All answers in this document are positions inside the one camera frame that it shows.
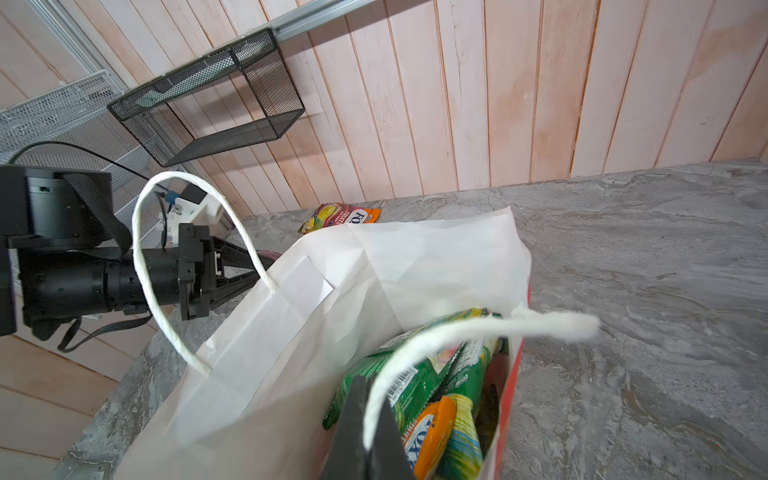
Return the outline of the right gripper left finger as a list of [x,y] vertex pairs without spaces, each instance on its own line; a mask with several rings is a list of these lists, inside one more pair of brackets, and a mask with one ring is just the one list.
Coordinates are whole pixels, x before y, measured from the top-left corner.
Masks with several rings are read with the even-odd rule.
[[371,478],[370,455],[363,446],[363,416],[369,381],[355,377],[336,424],[336,434],[320,474],[321,480],[364,480]]

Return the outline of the red paper gift bag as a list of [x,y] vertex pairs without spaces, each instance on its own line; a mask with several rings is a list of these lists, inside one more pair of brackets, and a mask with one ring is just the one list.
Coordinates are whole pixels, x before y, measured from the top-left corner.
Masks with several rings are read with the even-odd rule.
[[503,338],[499,412],[526,338],[593,338],[599,319],[529,306],[532,258],[510,209],[421,222],[344,224],[297,240],[196,350],[158,303],[145,255],[133,263],[149,308],[186,362],[133,441],[118,479],[317,479],[355,377],[369,381],[363,446],[421,360]]

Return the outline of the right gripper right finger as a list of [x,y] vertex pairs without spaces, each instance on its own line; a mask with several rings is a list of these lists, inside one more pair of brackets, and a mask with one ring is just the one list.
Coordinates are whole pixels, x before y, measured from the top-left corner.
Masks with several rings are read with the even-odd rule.
[[403,445],[394,414],[383,407],[373,441],[374,480],[415,480]]

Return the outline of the orange snack packet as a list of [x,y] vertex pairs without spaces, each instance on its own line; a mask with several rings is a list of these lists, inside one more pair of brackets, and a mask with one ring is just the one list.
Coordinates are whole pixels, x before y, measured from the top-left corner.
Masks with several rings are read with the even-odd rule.
[[448,396],[430,403],[402,437],[406,459],[414,477],[431,479],[454,428],[456,403]]

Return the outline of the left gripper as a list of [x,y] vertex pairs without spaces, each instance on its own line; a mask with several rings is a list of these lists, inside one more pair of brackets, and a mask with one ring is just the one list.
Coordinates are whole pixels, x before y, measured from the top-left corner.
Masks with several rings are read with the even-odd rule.
[[[208,226],[182,223],[178,237],[178,293],[183,320],[207,317],[210,311],[247,293],[260,279],[257,272],[224,277],[225,267],[254,270],[249,251],[212,236]],[[276,261],[276,252],[258,250],[264,269]]]

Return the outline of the orange Fox's fruits candy bag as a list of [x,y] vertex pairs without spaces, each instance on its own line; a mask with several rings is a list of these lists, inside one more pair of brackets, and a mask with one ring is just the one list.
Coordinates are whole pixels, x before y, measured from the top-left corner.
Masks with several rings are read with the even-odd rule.
[[320,205],[298,229],[300,235],[323,228],[343,224],[375,223],[381,214],[380,209],[363,208],[344,203],[326,203]]

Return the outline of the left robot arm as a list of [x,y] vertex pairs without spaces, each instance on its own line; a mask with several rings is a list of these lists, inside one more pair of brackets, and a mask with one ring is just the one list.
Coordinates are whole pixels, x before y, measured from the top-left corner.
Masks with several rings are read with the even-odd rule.
[[[90,333],[141,327],[152,320],[132,255],[139,242],[113,212],[108,173],[29,166],[1,169],[1,333],[23,323],[40,340],[69,328],[58,349],[87,315],[122,312],[126,319]],[[259,280],[254,260],[206,226],[166,224],[173,247],[144,252],[160,305],[179,305],[185,320],[208,315]]]

